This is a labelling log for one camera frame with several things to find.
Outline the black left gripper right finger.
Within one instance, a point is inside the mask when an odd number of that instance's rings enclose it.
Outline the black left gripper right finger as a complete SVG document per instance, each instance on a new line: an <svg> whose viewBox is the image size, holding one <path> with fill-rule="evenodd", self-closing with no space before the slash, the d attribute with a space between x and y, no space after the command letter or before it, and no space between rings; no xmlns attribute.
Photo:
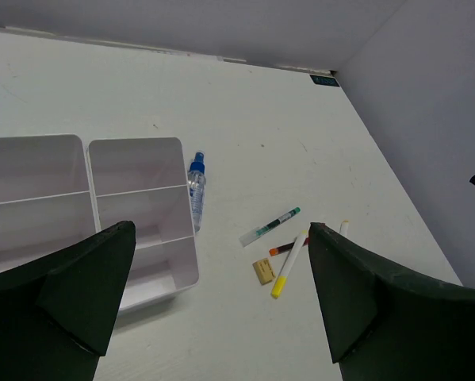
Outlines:
<svg viewBox="0 0 475 381"><path fill-rule="evenodd" d="M475 380L475 289L364 249L322 223L308 254L345 380Z"/></svg>

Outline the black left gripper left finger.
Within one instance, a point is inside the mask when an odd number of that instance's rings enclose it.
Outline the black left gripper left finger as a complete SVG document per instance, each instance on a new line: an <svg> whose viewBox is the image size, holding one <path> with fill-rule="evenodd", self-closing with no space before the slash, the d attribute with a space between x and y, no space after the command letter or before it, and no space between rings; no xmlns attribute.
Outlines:
<svg viewBox="0 0 475 381"><path fill-rule="evenodd" d="M0 380L92 380L135 248L135 224L120 221L0 273Z"/></svg>

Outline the white marker yellow cap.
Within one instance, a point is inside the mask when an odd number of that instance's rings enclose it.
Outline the white marker yellow cap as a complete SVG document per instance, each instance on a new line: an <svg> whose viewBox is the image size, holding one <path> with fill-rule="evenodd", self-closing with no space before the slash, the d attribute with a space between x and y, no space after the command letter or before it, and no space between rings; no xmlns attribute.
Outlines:
<svg viewBox="0 0 475 381"><path fill-rule="evenodd" d="M296 240L293 242L292 248L289 250L289 254L285 259L283 267L277 277L275 284L272 288L270 295L277 299L280 297L283 288L286 284L289 273L291 272L293 265L296 261L297 256L299 255L301 249L304 246L305 240L308 237L308 231L303 230L299 233Z"/></svg>

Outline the left white divided organizer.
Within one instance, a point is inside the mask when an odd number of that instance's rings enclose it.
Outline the left white divided organizer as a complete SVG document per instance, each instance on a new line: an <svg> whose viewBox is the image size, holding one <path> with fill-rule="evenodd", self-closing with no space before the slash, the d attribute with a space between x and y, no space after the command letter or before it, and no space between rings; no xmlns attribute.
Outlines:
<svg viewBox="0 0 475 381"><path fill-rule="evenodd" d="M79 137L0 137L0 272L97 231Z"/></svg>

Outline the white divided organizer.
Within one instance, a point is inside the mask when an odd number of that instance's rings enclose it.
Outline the white divided organizer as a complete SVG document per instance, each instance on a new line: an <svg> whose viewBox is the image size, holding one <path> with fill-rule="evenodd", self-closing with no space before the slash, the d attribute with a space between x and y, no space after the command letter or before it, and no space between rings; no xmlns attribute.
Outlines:
<svg viewBox="0 0 475 381"><path fill-rule="evenodd" d="M0 272L97 231L79 137L0 137Z"/></svg>
<svg viewBox="0 0 475 381"><path fill-rule="evenodd" d="M87 154L100 227L123 220L136 227L136 250L120 313L195 286L199 267L181 141L93 140Z"/></svg>

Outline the tan eraser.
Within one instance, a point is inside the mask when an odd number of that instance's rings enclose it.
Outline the tan eraser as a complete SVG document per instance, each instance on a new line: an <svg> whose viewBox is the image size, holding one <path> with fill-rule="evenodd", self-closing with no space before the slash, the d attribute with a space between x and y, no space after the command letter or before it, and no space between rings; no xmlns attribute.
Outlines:
<svg viewBox="0 0 475 381"><path fill-rule="evenodd" d="M274 269L267 258L255 261L252 267L261 285L271 283L275 280L276 275Z"/></svg>

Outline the red pen orange cap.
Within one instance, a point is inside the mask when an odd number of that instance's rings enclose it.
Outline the red pen orange cap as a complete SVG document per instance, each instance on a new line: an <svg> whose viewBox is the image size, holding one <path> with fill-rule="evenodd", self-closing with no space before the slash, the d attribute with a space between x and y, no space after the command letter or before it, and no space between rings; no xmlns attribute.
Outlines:
<svg viewBox="0 0 475 381"><path fill-rule="evenodd" d="M278 246L276 248L271 248L269 250L269 255L270 256L277 256L277 255L282 254L284 252L290 252L294 245L295 245L295 242L293 241L293 242L290 242L288 244Z"/></svg>

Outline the green gel pen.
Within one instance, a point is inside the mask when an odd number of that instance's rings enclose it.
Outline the green gel pen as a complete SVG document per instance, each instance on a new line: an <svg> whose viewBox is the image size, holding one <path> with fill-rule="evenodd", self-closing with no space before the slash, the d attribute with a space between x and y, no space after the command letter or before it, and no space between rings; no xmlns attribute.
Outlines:
<svg viewBox="0 0 475 381"><path fill-rule="evenodd" d="M273 221L265 224L264 226L259 226L257 228L252 229L250 232L242 235L239 238L239 242L243 247L248 246L252 242L258 240L261 236L267 234L269 231L277 228L279 225L283 224L284 222L290 220L291 218L295 217L301 212L300 207L296 207L289 212L283 214L282 216L274 219Z"/></svg>

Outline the right white divided organizer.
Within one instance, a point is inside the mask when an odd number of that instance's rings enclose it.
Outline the right white divided organizer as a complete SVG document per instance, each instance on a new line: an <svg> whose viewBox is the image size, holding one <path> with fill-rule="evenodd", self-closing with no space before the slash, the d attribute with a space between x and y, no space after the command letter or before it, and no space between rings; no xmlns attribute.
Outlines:
<svg viewBox="0 0 475 381"><path fill-rule="evenodd" d="M199 267L181 141L93 140L87 154L100 227L123 220L136 227L136 250L120 313L195 286Z"/></svg>

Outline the blue cap spray bottle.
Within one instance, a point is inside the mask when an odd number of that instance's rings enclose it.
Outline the blue cap spray bottle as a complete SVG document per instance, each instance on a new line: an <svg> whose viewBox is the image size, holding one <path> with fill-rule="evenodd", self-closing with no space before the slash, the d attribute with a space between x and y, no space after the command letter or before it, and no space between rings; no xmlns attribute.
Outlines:
<svg viewBox="0 0 475 381"><path fill-rule="evenodd" d="M202 151L195 153L187 173L190 192L190 204L195 233L201 228L203 206L205 200L205 154Z"/></svg>

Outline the dark corner label right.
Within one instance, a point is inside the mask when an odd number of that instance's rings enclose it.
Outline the dark corner label right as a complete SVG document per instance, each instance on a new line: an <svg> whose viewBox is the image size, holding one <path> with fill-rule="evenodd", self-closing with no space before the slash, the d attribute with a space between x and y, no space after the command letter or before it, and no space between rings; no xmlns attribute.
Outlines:
<svg viewBox="0 0 475 381"><path fill-rule="evenodd" d="M340 87L337 80L331 76L310 75L310 78L316 85L319 85L319 86Z"/></svg>

